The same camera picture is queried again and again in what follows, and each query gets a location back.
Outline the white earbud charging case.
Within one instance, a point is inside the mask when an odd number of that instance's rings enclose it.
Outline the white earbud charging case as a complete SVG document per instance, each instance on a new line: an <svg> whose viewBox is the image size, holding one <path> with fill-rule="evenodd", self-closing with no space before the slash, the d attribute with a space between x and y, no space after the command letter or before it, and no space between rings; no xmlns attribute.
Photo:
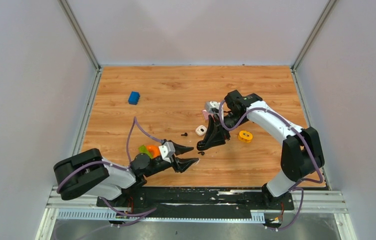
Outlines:
<svg viewBox="0 0 376 240"><path fill-rule="evenodd" d="M200 125L196 128L195 130L195 133L198 135L198 136L203 136L205 135L207 132L207 127L204 126L204 125Z"/></svg>

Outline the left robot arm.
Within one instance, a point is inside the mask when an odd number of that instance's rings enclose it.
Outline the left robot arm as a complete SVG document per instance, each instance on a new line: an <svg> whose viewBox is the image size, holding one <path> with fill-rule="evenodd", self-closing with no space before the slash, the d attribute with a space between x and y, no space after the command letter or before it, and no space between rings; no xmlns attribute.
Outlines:
<svg viewBox="0 0 376 240"><path fill-rule="evenodd" d="M129 200L128 192L145 185L147 177L166 169L183 173L197 163L199 158L196 157L179 158L179 155L193 149L166 140L158 147L156 157L139 153L128 166L122 166L110 162L102 156L99 149L92 148L54 165L57 193L65 201L91 195L105 198L122 207Z"/></svg>

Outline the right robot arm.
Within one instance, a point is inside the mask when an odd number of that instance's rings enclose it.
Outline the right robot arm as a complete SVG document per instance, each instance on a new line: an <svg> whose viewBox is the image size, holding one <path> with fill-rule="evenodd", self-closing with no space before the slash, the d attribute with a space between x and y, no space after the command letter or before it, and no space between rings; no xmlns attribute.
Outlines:
<svg viewBox="0 0 376 240"><path fill-rule="evenodd" d="M320 168L324 156L318 131L313 127L303 128L274 111L260 96L251 93L242 96L237 90L229 92L222 102L205 104L208 127L204 139L197 143L199 151L221 146L230 139L230 132L238 126L252 122L274 137L282 147L279 173L264 188L262 204L273 209L281 203L281 196L316 172L322 183Z"/></svg>

